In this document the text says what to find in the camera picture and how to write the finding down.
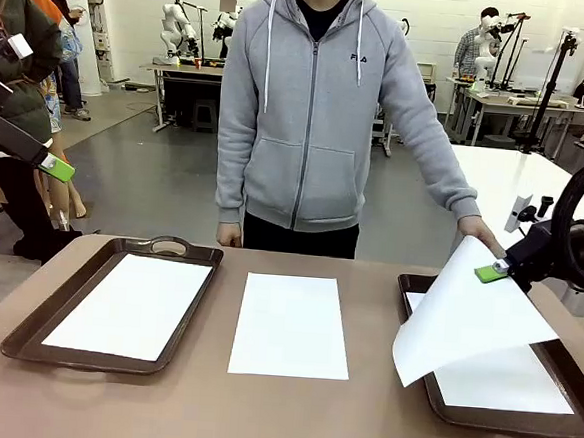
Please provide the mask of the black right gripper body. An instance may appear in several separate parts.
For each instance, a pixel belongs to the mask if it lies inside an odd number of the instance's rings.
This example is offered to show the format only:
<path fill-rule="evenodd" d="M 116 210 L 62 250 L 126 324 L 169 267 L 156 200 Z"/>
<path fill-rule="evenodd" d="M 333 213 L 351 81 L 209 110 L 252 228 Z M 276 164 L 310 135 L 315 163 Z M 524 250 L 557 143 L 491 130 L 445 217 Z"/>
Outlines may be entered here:
<path fill-rule="evenodd" d="M 506 250 L 505 261 L 508 276 L 523 292 L 552 277 L 584 293 L 584 221 L 573 222 L 562 241 L 552 236 L 549 221 L 533 224 L 521 241 Z"/>

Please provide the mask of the person's left hand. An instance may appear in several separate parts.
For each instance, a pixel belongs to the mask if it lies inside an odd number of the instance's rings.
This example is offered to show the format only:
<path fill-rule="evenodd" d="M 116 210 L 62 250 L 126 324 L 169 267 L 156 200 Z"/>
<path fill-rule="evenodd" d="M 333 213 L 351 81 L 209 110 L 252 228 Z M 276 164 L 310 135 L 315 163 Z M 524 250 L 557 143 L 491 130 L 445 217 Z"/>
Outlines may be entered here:
<path fill-rule="evenodd" d="M 457 228 L 462 236 L 474 237 L 481 241 L 496 258 L 502 259 L 505 256 L 504 248 L 498 243 L 481 216 L 462 217 L 457 222 Z"/>

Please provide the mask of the person's right hand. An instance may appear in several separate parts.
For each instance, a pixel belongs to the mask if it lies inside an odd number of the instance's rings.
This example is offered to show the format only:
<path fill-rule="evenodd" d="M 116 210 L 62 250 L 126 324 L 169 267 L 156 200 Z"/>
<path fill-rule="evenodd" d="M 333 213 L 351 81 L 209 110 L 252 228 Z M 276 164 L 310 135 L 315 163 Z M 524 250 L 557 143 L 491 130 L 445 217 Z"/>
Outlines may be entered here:
<path fill-rule="evenodd" d="M 220 222 L 217 226 L 216 241 L 221 246 L 242 247 L 242 229 L 239 223 Z"/>

